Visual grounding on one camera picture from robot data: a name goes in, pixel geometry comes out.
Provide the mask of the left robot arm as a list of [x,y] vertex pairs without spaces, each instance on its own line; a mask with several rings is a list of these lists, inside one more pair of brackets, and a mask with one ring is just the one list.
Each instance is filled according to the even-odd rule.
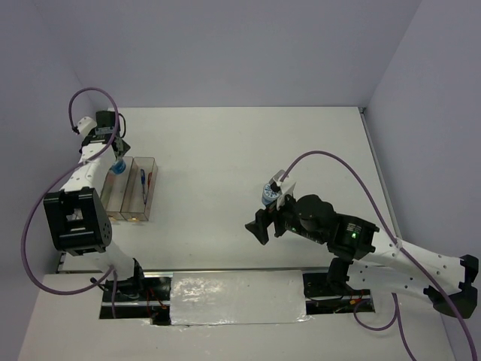
[[80,167],[72,172],[60,191],[43,200],[54,247],[74,257],[89,260],[99,270],[114,271],[105,289],[116,287],[131,300],[142,298],[147,281],[139,262],[121,251],[113,240],[113,229],[102,196],[112,194],[113,184],[125,180],[123,159],[130,150],[120,130],[115,130],[113,111],[98,111],[95,118],[84,117],[77,129],[83,137]]

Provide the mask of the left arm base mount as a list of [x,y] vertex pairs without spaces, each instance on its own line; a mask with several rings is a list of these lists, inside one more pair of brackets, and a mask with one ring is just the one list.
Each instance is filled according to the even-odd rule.
[[145,319],[154,326],[171,325],[171,277],[147,277],[135,262],[133,276],[98,286],[102,291],[100,320]]

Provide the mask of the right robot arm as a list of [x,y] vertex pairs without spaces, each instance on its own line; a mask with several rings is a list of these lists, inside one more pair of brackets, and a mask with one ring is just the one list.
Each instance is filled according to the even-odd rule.
[[472,316],[478,303],[473,285],[479,271],[475,256],[446,256],[401,239],[392,240],[375,224],[339,214],[317,195],[287,196],[256,212],[245,228],[261,244],[268,227],[279,238],[286,232],[327,247],[333,259],[327,286],[335,294],[355,290],[402,293],[428,302],[450,317]]

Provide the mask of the blue jar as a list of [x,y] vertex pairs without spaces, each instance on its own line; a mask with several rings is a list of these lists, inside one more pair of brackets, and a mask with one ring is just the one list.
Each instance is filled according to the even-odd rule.
[[279,198],[280,194],[272,189],[272,184],[267,183],[262,189],[262,204],[268,206]]
[[126,169],[126,162],[123,159],[117,159],[114,164],[110,167],[113,174],[122,174]]

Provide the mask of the red pen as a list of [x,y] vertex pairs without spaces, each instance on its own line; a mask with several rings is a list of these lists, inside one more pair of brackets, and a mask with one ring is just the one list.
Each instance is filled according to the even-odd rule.
[[150,188],[151,180],[152,180],[153,173],[149,172],[147,175],[147,187]]

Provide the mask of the blue pen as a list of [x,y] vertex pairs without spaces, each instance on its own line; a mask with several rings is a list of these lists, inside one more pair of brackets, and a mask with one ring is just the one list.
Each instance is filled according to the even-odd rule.
[[142,188],[142,198],[143,202],[147,204],[147,188],[146,188],[146,173],[144,169],[141,168],[141,188]]

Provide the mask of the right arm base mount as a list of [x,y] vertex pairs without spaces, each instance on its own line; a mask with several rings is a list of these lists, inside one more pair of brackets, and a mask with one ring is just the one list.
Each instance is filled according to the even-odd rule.
[[349,286],[355,262],[338,258],[327,267],[302,268],[304,298],[308,316],[321,314],[351,314],[359,306],[360,312],[374,312],[371,291]]

